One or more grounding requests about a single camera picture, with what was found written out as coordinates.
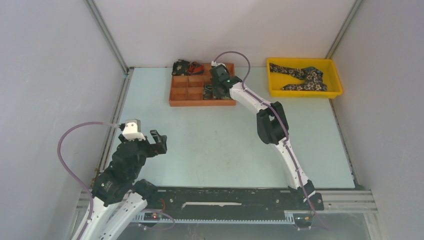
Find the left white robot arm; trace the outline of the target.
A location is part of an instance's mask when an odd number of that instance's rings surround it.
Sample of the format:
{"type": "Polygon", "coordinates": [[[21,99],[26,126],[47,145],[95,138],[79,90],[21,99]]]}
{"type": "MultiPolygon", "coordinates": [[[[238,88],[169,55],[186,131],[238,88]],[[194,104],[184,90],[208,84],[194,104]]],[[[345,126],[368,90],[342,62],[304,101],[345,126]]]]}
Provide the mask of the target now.
{"type": "Polygon", "coordinates": [[[168,148],[166,135],[157,130],[150,134],[154,143],[119,135],[111,162],[93,184],[87,219],[78,226],[74,240],[115,240],[135,215],[156,206],[157,186],[138,177],[148,158],[166,154],[168,148]]]}

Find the green orange patterned tie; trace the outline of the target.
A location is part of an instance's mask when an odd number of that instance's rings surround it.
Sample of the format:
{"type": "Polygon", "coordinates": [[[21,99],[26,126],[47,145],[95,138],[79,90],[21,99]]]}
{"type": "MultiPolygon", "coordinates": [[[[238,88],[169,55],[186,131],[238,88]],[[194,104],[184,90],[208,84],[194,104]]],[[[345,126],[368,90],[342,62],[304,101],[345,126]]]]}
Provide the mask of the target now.
{"type": "Polygon", "coordinates": [[[213,86],[211,84],[206,84],[203,86],[202,90],[202,98],[203,100],[213,100],[213,86]]]}

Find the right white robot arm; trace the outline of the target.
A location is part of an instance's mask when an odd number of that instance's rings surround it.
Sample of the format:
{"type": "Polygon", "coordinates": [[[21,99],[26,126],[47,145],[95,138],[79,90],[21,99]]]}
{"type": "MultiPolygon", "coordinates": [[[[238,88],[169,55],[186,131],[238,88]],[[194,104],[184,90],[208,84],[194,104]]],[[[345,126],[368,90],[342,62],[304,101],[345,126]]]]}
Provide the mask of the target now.
{"type": "Polygon", "coordinates": [[[293,151],[282,104],[261,98],[238,76],[231,76],[223,63],[213,62],[209,72],[215,96],[230,97],[256,115],[258,137],[264,144],[271,145],[285,164],[288,189],[292,193],[291,204],[297,209],[304,209],[310,204],[316,189],[293,151]]]}

